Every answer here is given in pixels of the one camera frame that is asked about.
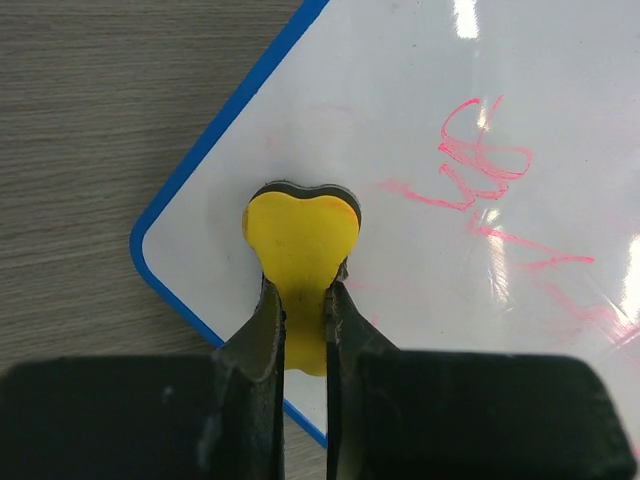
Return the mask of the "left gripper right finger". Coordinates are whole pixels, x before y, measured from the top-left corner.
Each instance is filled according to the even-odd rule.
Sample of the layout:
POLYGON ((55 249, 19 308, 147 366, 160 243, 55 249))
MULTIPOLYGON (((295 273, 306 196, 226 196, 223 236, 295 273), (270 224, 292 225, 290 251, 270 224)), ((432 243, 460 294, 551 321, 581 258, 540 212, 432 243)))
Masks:
POLYGON ((327 477, 358 479, 366 456, 366 379, 361 364, 396 346, 358 311, 334 281, 325 297, 327 477))

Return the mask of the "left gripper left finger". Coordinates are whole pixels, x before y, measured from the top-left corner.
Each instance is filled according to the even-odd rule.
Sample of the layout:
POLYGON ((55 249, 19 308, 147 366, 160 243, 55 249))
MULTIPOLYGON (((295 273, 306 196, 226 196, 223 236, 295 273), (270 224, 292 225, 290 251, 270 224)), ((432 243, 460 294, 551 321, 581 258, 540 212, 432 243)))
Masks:
POLYGON ((197 443, 206 479, 282 479, 286 315, 262 280, 246 323, 211 356, 213 405, 197 443))

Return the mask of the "yellow whiteboard eraser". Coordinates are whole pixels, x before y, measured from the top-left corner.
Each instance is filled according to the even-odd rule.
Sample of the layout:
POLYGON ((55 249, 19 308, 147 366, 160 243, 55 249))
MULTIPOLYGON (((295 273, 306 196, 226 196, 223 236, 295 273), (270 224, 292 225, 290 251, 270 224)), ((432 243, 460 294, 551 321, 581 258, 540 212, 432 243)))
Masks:
POLYGON ((336 184, 273 181, 248 202, 243 236, 286 315, 287 370, 326 375, 326 292, 343 274, 360 229, 357 198, 336 184))

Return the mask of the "blue framed whiteboard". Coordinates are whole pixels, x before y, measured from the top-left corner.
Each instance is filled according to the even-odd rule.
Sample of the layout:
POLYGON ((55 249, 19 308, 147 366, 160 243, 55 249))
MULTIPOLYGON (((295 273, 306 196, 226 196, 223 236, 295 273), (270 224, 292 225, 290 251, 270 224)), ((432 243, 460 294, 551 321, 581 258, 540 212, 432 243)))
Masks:
POLYGON ((140 275, 220 344, 260 289, 265 183, 362 212, 347 287, 406 349, 564 353, 639 438, 639 5, 307 1, 136 222, 140 275))

